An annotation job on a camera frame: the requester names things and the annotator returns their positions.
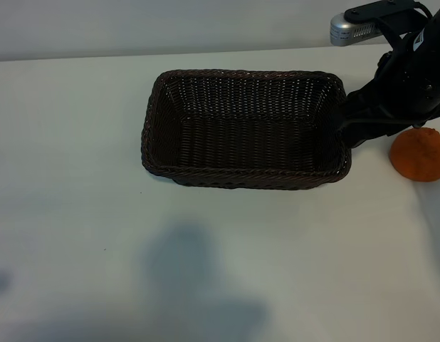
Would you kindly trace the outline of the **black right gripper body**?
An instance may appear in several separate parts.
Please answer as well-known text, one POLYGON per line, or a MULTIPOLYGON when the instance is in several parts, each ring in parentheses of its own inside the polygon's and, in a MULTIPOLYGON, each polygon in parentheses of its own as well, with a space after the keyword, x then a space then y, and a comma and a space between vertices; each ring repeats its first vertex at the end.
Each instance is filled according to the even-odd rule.
POLYGON ((380 133, 383 123, 421 127, 440 117, 440 49, 395 49, 382 56, 374 78, 338 107, 339 129, 351 123, 380 133))

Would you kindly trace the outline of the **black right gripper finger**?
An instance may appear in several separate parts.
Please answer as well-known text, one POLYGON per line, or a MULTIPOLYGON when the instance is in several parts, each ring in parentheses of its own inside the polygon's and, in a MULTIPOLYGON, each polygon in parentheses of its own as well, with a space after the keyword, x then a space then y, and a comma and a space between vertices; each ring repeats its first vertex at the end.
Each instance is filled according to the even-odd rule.
POLYGON ((367 140, 368 128, 363 123, 351 123, 342 128, 342 141, 349 149, 356 148, 367 140))
POLYGON ((406 128, 408 128, 408 125, 397 123, 383 123, 379 125, 379 128, 381 136, 389 137, 405 130, 406 128))

